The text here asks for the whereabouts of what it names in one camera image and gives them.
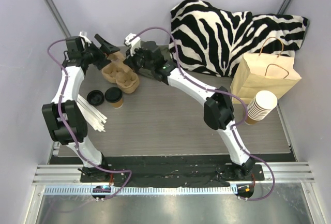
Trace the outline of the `brown pulp cup carrier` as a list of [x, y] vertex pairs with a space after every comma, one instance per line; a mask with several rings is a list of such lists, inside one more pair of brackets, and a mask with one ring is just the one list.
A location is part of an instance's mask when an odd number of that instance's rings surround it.
[[102, 68], [103, 77], [110, 83], [116, 84], [124, 93], [132, 94], [139, 86], [138, 75], [127, 65], [124, 64], [126, 58], [121, 52], [115, 52], [107, 57], [110, 61]]

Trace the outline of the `black plastic cup lid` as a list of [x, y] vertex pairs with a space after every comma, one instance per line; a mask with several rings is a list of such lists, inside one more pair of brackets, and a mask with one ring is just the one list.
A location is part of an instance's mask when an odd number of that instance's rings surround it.
[[122, 96], [123, 96], [123, 92], [118, 87], [111, 87], [111, 88], [107, 89], [104, 94], [105, 100], [109, 103], [111, 103], [113, 100], [116, 100]]

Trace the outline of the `brown paper coffee cup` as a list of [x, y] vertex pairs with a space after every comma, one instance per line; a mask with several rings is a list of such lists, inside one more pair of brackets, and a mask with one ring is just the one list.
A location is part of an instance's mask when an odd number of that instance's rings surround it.
[[112, 105], [112, 107], [118, 109], [123, 105], [123, 103], [124, 103], [123, 97], [119, 97], [118, 99], [113, 100], [111, 102], [111, 105]]

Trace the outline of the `brown paper bag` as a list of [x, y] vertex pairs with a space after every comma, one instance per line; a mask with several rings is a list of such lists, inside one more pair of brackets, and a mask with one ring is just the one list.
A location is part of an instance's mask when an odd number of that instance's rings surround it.
[[280, 99], [302, 78], [293, 68], [294, 58], [283, 56], [284, 44], [276, 54], [245, 53], [230, 85], [233, 95], [249, 104], [262, 90], [274, 93]]

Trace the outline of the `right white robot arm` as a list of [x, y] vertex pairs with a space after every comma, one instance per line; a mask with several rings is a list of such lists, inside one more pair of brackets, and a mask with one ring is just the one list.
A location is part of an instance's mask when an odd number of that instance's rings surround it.
[[234, 108], [226, 88], [218, 89], [223, 93], [216, 92], [209, 85], [203, 85], [198, 79], [180, 71], [174, 62], [164, 58], [154, 41], [125, 41], [124, 44], [128, 47], [124, 60], [126, 65], [135, 72], [149, 70], [155, 80], [183, 91], [203, 106], [204, 122], [221, 136], [228, 149], [235, 177], [247, 179], [252, 174], [255, 160], [246, 151], [235, 127]]

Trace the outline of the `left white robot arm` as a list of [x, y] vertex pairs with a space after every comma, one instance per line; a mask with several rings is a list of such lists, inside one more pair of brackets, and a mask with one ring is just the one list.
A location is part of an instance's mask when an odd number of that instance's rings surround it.
[[42, 106], [42, 115], [51, 139], [69, 147], [81, 159], [81, 172], [99, 182], [105, 182], [111, 173], [108, 162], [90, 141], [87, 121], [77, 100], [89, 66], [93, 64], [98, 70], [103, 69], [110, 63], [107, 57], [120, 49], [99, 34], [94, 37], [99, 46], [84, 33], [63, 40], [66, 44], [65, 59], [63, 62], [56, 61], [62, 71], [61, 82], [52, 101]]

